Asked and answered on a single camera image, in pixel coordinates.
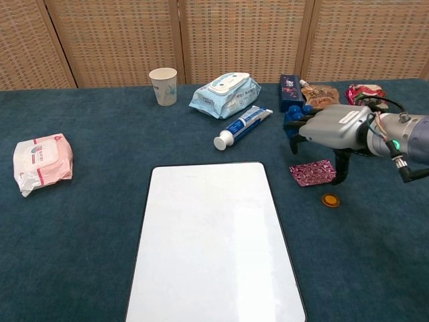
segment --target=toothpaste tube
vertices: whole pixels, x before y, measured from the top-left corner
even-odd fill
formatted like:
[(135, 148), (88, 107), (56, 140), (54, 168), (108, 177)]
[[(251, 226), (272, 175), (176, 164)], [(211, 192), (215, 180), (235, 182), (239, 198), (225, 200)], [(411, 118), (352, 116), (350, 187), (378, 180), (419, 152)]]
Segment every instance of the toothpaste tube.
[(234, 123), (224, 129), (213, 143), (216, 149), (225, 150), (227, 146), (232, 146), (253, 128), (257, 127), (268, 115), (272, 114), (270, 109), (252, 106), (246, 113), (242, 114)]

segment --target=wicker room divider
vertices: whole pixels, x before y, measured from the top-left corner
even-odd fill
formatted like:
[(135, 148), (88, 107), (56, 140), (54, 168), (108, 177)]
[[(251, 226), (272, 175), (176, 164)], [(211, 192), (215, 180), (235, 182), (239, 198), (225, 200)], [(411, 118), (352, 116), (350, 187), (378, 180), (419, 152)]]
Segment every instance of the wicker room divider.
[(299, 72), (314, 0), (178, 2), (187, 83), (231, 71), (275, 83)]
[(46, 0), (79, 87), (150, 84), (160, 66), (184, 83), (176, 0)]
[(76, 87), (43, 0), (0, 1), (0, 90)]
[(428, 0), (315, 0), (301, 76), (428, 78)]
[(0, 90), (429, 79), (429, 0), (4, 0), (0, 32)]

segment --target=wet wipes lid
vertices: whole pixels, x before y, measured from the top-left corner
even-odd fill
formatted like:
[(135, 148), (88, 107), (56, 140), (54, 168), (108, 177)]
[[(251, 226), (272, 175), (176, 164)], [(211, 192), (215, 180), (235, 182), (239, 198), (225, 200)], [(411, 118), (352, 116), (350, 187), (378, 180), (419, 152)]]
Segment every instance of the wet wipes lid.
[(217, 95), (226, 95), (231, 89), (239, 86), (249, 77), (250, 74), (248, 72), (230, 72), (212, 81), (208, 89)]
[(20, 156), (27, 171), (43, 168), (58, 160), (56, 140), (46, 140), (29, 146)]

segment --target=paper cup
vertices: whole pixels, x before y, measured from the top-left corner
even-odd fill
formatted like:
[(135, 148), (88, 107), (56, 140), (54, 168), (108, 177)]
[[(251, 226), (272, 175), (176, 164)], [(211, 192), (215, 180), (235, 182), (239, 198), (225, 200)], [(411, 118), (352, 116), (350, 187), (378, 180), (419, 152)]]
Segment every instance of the paper cup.
[(161, 106), (170, 106), (177, 101), (176, 77), (173, 68), (158, 68), (149, 73), (154, 86), (156, 100)]

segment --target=pink patterned card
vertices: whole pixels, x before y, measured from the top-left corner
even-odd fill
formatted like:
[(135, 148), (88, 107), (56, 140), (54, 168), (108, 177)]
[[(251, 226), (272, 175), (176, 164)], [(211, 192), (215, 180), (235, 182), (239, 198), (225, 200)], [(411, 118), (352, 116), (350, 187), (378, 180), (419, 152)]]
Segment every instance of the pink patterned card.
[(300, 186), (313, 186), (328, 183), (335, 178), (336, 172), (329, 160), (299, 164), (289, 167), (292, 176)]

